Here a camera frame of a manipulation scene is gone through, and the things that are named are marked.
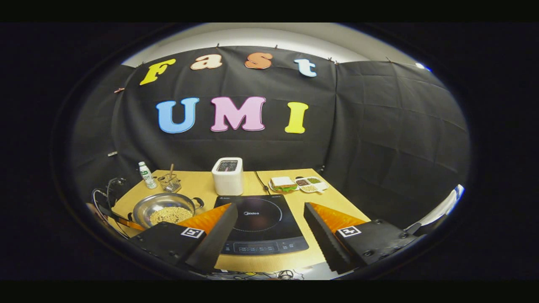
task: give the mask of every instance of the plastic bottle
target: plastic bottle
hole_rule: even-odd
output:
[[[157,187],[157,183],[155,183],[155,180],[151,175],[150,169],[146,166],[144,162],[139,162],[139,171],[140,171],[140,175],[146,182],[146,186],[149,189],[153,189]]]

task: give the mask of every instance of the pot handle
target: pot handle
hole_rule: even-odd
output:
[[[204,201],[202,201],[202,199],[198,197],[194,197],[193,199],[195,199],[198,202],[198,205],[200,205],[199,207],[195,208],[195,210],[201,209],[202,207],[204,207]]]

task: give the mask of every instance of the sandwich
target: sandwich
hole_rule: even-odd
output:
[[[271,178],[269,182],[272,189],[276,192],[287,193],[298,188],[298,185],[289,177]]]

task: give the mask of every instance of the foam letter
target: foam letter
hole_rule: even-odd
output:
[[[316,73],[310,70],[311,67],[316,67],[314,63],[311,63],[308,59],[296,59],[294,62],[299,64],[300,73],[308,77],[316,77]]]
[[[168,65],[172,65],[176,62],[176,59],[170,59],[167,61],[159,62],[157,64],[151,65],[148,69],[148,73],[146,74],[146,77],[142,82],[140,82],[140,85],[144,85],[146,83],[153,82],[157,80],[156,74],[162,74],[167,69]]]
[[[210,128],[214,132],[224,132],[229,127],[225,124],[225,117],[234,130],[245,118],[244,130],[263,130],[262,124],[262,104],[266,99],[262,97],[249,97],[240,109],[236,108],[232,100],[228,97],[218,97],[211,100],[215,104],[215,124]]]
[[[172,121],[172,108],[176,105],[176,101],[164,101],[157,104],[159,114],[159,127],[162,131],[169,134],[182,133],[195,124],[195,104],[198,103],[198,98],[185,98],[181,102],[185,111],[185,119],[182,123],[176,124]]]
[[[288,107],[290,107],[290,121],[288,122],[288,126],[285,127],[285,132],[303,134],[305,132],[303,116],[309,106],[301,102],[289,102]]]
[[[203,70],[205,68],[217,68],[223,65],[221,63],[221,55],[219,54],[208,54],[202,57],[198,57],[196,62],[191,65],[191,69],[196,70]]]
[[[270,59],[272,58],[270,53],[252,53],[247,57],[248,61],[245,61],[245,67],[263,70],[271,66]]]

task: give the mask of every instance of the white toaster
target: white toaster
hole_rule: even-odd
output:
[[[219,159],[213,169],[213,183],[219,196],[243,194],[243,160],[237,157]]]

